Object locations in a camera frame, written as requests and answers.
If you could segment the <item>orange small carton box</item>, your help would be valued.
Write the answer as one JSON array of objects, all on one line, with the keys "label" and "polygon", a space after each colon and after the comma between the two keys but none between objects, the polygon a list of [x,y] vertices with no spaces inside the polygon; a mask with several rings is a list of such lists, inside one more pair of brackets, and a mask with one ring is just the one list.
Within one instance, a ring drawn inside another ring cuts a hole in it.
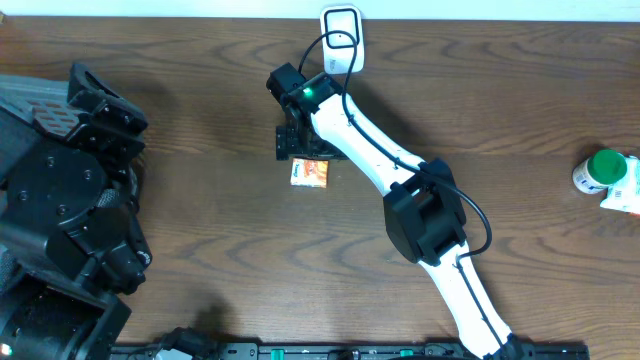
[{"label": "orange small carton box", "polygon": [[290,184],[293,186],[325,188],[328,183],[329,162],[294,158]]}]

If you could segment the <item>green lid jar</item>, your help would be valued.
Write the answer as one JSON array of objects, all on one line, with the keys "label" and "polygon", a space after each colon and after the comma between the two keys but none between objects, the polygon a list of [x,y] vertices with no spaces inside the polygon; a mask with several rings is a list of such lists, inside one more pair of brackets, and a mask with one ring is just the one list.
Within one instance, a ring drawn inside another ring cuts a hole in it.
[{"label": "green lid jar", "polygon": [[572,173],[576,188],[585,194],[596,194],[624,178],[625,157],[612,149],[603,149],[580,163]]}]

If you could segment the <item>light blue wet wipes pack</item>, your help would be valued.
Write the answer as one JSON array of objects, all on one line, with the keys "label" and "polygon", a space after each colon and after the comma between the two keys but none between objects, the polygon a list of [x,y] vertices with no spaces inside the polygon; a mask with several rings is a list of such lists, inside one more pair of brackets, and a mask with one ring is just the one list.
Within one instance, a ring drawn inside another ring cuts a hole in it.
[{"label": "light blue wet wipes pack", "polygon": [[639,215],[639,159],[634,156],[627,157],[626,164],[626,175],[608,189],[600,207]]}]

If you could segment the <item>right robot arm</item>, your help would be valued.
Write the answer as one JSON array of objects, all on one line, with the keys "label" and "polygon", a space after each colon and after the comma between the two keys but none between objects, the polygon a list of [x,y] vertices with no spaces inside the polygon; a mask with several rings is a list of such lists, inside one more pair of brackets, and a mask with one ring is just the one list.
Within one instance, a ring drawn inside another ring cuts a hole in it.
[{"label": "right robot arm", "polygon": [[380,192],[394,247],[431,277],[449,308],[462,345],[480,359],[519,359],[522,343],[500,318],[475,271],[464,231],[469,205],[440,159],[426,162],[403,149],[357,108],[344,86],[326,73],[306,79],[286,63],[266,87],[287,122],[276,129],[276,157],[349,159]]}]

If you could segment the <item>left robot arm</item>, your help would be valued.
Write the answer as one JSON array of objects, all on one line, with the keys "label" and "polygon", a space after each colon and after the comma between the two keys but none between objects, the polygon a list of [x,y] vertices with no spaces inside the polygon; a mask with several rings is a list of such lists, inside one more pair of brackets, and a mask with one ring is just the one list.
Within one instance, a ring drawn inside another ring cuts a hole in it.
[{"label": "left robot arm", "polygon": [[1,79],[1,355],[106,359],[152,255],[144,113],[87,66]]}]

